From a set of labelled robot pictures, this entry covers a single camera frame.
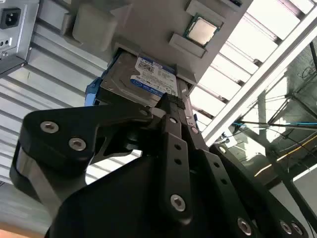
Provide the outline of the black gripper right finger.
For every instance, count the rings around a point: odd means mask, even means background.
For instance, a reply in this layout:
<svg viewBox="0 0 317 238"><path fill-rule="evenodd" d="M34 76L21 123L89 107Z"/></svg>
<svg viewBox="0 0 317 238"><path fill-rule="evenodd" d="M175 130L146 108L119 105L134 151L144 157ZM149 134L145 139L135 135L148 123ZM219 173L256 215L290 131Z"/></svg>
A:
<svg viewBox="0 0 317 238"><path fill-rule="evenodd" d="M179 110L189 149L193 219L181 238L306 238L308 232L230 152L208 147Z"/></svg>

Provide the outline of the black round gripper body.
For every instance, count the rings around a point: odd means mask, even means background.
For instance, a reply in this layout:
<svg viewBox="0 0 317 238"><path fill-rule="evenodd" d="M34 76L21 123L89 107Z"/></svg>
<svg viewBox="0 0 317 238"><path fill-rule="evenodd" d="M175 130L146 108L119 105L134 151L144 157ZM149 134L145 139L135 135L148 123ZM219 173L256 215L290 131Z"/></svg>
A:
<svg viewBox="0 0 317 238"><path fill-rule="evenodd" d="M236 210L221 182L187 156L141 157L71 195L49 238L235 238Z"/></svg>

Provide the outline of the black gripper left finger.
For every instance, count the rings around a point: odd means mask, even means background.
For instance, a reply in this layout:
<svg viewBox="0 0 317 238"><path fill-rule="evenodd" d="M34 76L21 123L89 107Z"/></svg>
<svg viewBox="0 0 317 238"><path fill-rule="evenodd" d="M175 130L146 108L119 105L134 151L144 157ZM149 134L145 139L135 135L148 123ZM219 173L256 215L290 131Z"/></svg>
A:
<svg viewBox="0 0 317 238"><path fill-rule="evenodd" d="M55 219L71 195L138 158L188 158L179 110L183 101L164 94L153 108L122 100L32 112L22 123L13 182Z"/></svg>

